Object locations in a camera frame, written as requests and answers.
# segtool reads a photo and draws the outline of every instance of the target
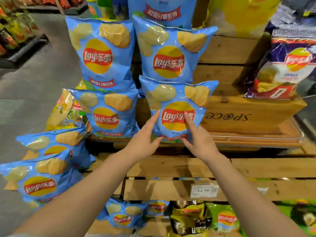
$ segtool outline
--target price tag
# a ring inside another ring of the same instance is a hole
[[[260,187],[258,187],[257,188],[258,189],[258,191],[260,191],[262,194],[265,194],[267,191],[268,191],[268,187],[267,188],[260,188]]]
[[[215,198],[217,196],[218,190],[219,185],[192,185],[190,198]]]

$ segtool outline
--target store aisle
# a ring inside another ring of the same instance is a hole
[[[0,79],[0,163],[17,161],[25,155],[26,148],[15,137],[43,131],[61,89],[74,88],[81,79],[79,58],[71,46],[64,18],[54,14],[32,17],[51,43],[19,70]],[[4,191],[5,185],[1,177],[0,237],[11,234],[32,212],[19,193]]]

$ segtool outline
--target forearm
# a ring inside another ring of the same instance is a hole
[[[224,155],[207,165],[248,237],[302,237],[303,231],[240,174]]]
[[[106,159],[95,171],[72,188],[40,208],[14,233],[35,236],[84,236],[119,186],[133,158],[124,150]]]

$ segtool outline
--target finger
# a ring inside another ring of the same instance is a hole
[[[152,132],[152,130],[154,129],[155,123],[157,122],[159,118],[159,115],[160,115],[160,110],[157,110],[157,112],[146,122],[143,128]]]
[[[160,142],[162,141],[163,137],[156,138],[150,145],[152,147],[153,152],[159,147]]]
[[[194,135],[194,133],[196,133],[197,131],[197,127],[187,112],[184,112],[184,119],[185,119],[185,122],[188,124],[188,127],[192,135]]]
[[[191,151],[193,145],[185,138],[180,138],[180,140],[184,143],[184,146],[187,147],[189,151]]]

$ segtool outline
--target person's right hand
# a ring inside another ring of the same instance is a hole
[[[193,120],[186,112],[184,112],[184,118],[193,138],[192,144],[187,139],[181,138],[185,147],[187,147],[195,157],[199,158],[204,163],[212,157],[218,156],[220,153],[215,145],[215,141],[207,130],[201,126],[196,127]]]

